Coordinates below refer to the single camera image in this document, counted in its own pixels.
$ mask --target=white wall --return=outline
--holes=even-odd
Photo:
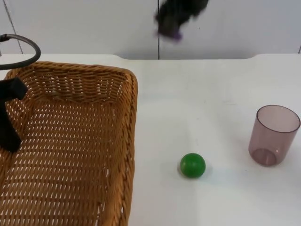
[[[300,9],[301,0],[209,0],[197,21],[192,20],[182,30],[180,45],[160,40],[160,58],[297,53],[301,45]]]
[[[37,42],[43,53],[158,58],[153,20],[157,0],[5,1],[16,32]],[[209,0],[206,11],[183,28],[180,44],[160,39],[160,58],[296,53],[301,45],[300,9],[301,0]],[[0,31],[12,32],[2,0]],[[20,52],[17,43],[0,48],[4,53]],[[22,48],[33,52],[25,44]]]
[[[0,34],[8,34],[8,33],[14,33],[14,32],[8,20],[2,0],[0,0]],[[2,54],[21,53],[16,40],[10,40],[10,41],[0,43],[0,51]]]
[[[157,0],[6,0],[18,34],[43,53],[158,58]],[[22,45],[25,53],[33,50]]]

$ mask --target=cup bottom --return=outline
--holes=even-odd
[[[260,148],[251,153],[251,157],[260,165],[273,166],[277,164],[277,158],[275,154],[265,148]]]

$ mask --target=white table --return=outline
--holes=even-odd
[[[0,64],[28,57],[4,55]],[[177,61],[43,55],[40,60],[112,65],[137,76],[130,226],[301,225],[301,134],[276,167],[259,166],[247,150],[258,108],[278,104],[301,114],[301,55]],[[197,180],[177,171],[190,152],[207,163]]]

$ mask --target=plastic cup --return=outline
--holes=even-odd
[[[281,163],[300,125],[298,115],[286,107],[268,105],[260,108],[249,144],[251,157],[263,166]]]

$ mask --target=wicker basket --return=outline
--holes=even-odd
[[[137,80],[128,70],[38,62],[7,103],[22,139],[0,149],[0,225],[125,226],[131,207]]]

